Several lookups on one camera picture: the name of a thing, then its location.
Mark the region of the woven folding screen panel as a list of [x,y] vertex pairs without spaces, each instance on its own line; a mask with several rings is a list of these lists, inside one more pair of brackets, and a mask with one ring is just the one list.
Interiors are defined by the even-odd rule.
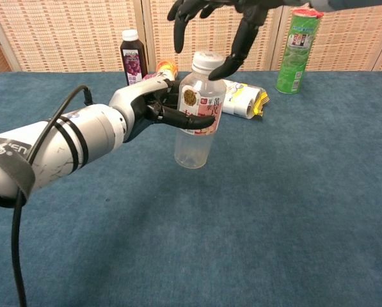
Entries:
[[371,71],[382,51],[382,6],[325,13],[306,69]]
[[0,46],[14,71],[119,72],[140,0],[0,0]]
[[[143,23],[142,40],[150,71],[165,59],[175,61],[180,71],[189,71],[196,51],[213,51],[223,56],[230,54],[241,20],[241,15],[234,8],[226,6],[215,10],[207,19],[196,17],[190,21],[186,27],[184,48],[177,54],[174,49],[173,22],[167,20],[173,2],[174,0],[134,0],[134,4],[141,9],[138,20]],[[271,69],[283,9],[284,7],[280,7],[269,11],[240,71]]]

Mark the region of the white plastic bottle cap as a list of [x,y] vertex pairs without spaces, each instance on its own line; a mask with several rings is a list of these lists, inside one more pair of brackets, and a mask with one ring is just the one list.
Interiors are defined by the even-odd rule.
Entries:
[[193,55],[191,69],[194,72],[204,74],[220,67],[224,61],[225,58],[215,52],[196,51]]

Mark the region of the purple grape juice bottle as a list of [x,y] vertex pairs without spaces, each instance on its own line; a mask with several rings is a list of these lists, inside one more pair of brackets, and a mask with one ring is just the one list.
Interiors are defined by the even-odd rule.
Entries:
[[144,80],[148,74],[145,46],[139,40],[136,29],[122,31],[120,53],[127,85],[130,86]]

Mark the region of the orange drink bottle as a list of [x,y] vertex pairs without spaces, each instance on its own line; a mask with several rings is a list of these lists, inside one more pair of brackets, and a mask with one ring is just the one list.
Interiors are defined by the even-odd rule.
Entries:
[[167,59],[158,62],[155,69],[155,75],[158,77],[164,77],[165,79],[169,79],[171,81],[174,81],[177,78],[178,67],[172,60]]

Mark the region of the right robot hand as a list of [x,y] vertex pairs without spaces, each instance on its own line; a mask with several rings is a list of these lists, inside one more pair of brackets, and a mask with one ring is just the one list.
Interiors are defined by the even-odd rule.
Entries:
[[303,6],[307,2],[308,0],[176,0],[167,16],[169,21],[174,22],[175,52],[179,54],[183,50],[186,26],[191,19],[197,15],[206,19],[218,8],[233,6],[243,17],[235,34],[231,52],[223,64],[209,74],[211,81],[224,79],[243,65],[269,10],[280,6]]

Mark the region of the clear plastic water bottle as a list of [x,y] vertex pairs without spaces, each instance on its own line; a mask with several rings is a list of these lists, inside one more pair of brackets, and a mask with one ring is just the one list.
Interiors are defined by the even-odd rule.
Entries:
[[196,69],[180,82],[177,109],[187,115],[214,117],[207,128],[177,131],[174,158],[185,168],[205,165],[219,126],[227,87],[222,80],[210,81],[208,76],[208,70]]

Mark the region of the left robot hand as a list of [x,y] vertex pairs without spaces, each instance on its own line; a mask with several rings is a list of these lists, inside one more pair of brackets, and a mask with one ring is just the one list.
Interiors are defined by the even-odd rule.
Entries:
[[115,91],[109,106],[119,111],[125,119],[125,143],[152,124],[198,130],[214,123],[213,116],[196,116],[177,110],[179,86],[179,81],[159,76]]

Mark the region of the green chips can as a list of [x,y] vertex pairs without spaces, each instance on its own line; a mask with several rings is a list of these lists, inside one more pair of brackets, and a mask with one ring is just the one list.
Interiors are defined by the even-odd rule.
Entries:
[[320,21],[324,14],[315,9],[300,8],[292,11],[282,64],[276,89],[285,94],[300,90]]

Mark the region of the yellow white snack bag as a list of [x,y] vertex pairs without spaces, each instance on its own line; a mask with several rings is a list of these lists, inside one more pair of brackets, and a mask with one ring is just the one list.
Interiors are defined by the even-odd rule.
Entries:
[[263,108],[270,101],[264,88],[224,80],[227,87],[222,112],[252,119],[263,116]]

